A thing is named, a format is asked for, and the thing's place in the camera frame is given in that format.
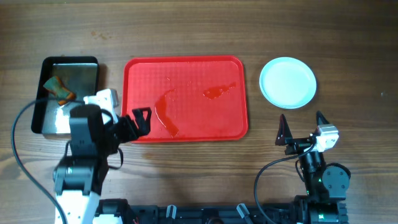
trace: white robot part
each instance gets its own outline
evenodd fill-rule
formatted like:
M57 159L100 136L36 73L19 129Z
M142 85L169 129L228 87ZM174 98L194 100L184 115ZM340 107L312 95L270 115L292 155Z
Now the white robot part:
M81 190L64 190L61 195L56 196L56 199L67 216L68 224L91 224L100 197L94 192L83 195ZM55 224L62 224L58 209L55 209Z
M118 117L116 116L115 108L119 106L118 93L114 89L105 89L98 91L95 96L85 96L83 98L86 104L96 104L101 109L107 110L112 114L113 123L118 122ZM111 120L111 118L103 114L102 119L104 124Z
M317 150L318 152L324 152L333 148L339 137L337 128L332 124L319 125L315 132L318 133L319 136L316 137L317 144L313 150Z
M94 217L93 224L123 224L122 217L117 217L115 215L100 215Z

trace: red tray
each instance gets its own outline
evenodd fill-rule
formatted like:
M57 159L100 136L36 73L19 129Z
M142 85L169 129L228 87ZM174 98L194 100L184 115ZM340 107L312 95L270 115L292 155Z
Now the red tray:
M229 55L134 58L121 114L148 106L150 134L135 142L240 139L248 131L243 64Z

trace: wood grain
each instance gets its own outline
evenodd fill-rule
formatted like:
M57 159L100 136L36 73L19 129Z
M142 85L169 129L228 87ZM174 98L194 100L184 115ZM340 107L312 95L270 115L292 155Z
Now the wood grain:
M351 223L397 223L398 4L87 2L0 5L0 223L53 222L53 205L21 174L9 140L15 115L35 98L44 58L95 56L100 88L121 94L123 68L133 57L219 54L236 55L245 66L247 135L227 142L125 144L126 163L107 175L103 198L146 205L253 204L258 170L284 156L284 148L274 146L279 115L300 137L314 130L321 110L341 134L326 161L353 173L346 201ZM282 110L261 95L261 68L280 56L304 61L317 77L317 95L303 108ZM31 117L32 110L18 124L17 148L52 191L52 170L66 139L32 134ZM289 202L304 193L293 161L271 168L259 185L263 202Z

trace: metal tray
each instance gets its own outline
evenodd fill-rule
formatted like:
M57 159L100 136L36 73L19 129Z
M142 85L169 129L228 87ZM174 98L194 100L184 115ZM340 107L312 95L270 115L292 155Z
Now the metal tray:
M51 95L44 83L54 75L76 94L77 100L97 92L99 66L95 57L48 57L43 61L36 99ZM69 111L78 103L60 106L55 100L35 105L31 129L36 134L69 134Z

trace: black cable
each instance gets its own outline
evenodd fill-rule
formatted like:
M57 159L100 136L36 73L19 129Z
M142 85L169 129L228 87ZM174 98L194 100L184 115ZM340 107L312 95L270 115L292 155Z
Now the black cable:
M300 161L300 159L297 159L297 160L296 160L296 164L295 164L295 166L296 166L296 171L297 171L298 176L299 176L300 179L302 180L302 182L304 182L304 177L301 175L301 172L299 171L299 167L297 166L297 164L299 163L299 161Z
M65 158L68 155L68 148L69 144L72 142L72 140L67 141L67 144L65 145L65 152L63 153L63 157Z
M110 169L116 170L116 169L122 168L122 166L123 166L123 152L122 152L122 150L121 150L120 148L118 148L118 152L119 152L119 155L120 155L120 166L115 167L115 166L109 166L109 165L108 165L108 167L109 167Z
M31 107L32 105L35 105L36 103L43 103L43 102L47 102L49 100L66 100L66 99L60 99L60 98L43 98L43 99L39 99L39 100L34 100L31 101L30 103L28 103L25 107L23 107L23 109L21 109L21 111L19 112L19 114L16 116L14 123L12 124L12 128L11 128L11 147L12 147L12 152L14 153L14 157L15 160L17 161L19 167L22 169L22 171L25 173L26 176L28 176L28 178L33 182L33 184L36 185L37 188L39 188L44 194L45 196L47 196L50 201L55 205L55 207L58 209L61 219L62 219L62 223L63 224L67 224L67 217L65 215L65 213L62 210L62 207L60 206L60 204L57 202L57 200L52 196L52 194L50 192L48 192L33 176L32 174L30 174L30 172L25 168L25 166L23 165L21 159L18 156L17 153L17 149L15 147L15 128L17 126L17 122L18 119L21 117L21 115L23 114L23 112ZM77 102L77 103L85 103L84 101L78 101L78 100L67 100L67 101L73 101L73 102Z
M284 161L291 160L291 159L297 159L297 158L299 158L299 157L302 157L302 156L307 155L308 153L310 153L310 152L312 151L312 149L314 148L314 146L315 146L315 142L310 146L309 150L305 151L304 153L302 153L302 154L300 154L300 155L290 156L290 157L286 157L286 158L282 158L282 159L278 159L278 160L272 161L272 162L268 163L267 165L265 165L265 166L259 171L259 173L257 174L256 179L254 180L254 200L256 201L257 207L259 208L261 214L268 220L268 222L269 222L270 224L276 224L276 222L272 221L272 220L268 217L268 215L264 212L264 210L262 209L262 207L261 207L261 205L260 205L259 199L258 199L258 197L257 197L257 184L258 184L258 182L259 182L259 179L260 179L261 174L262 174L268 167L270 167L270 166L272 166L272 165L274 165L274 164L277 164L278 162L284 162Z

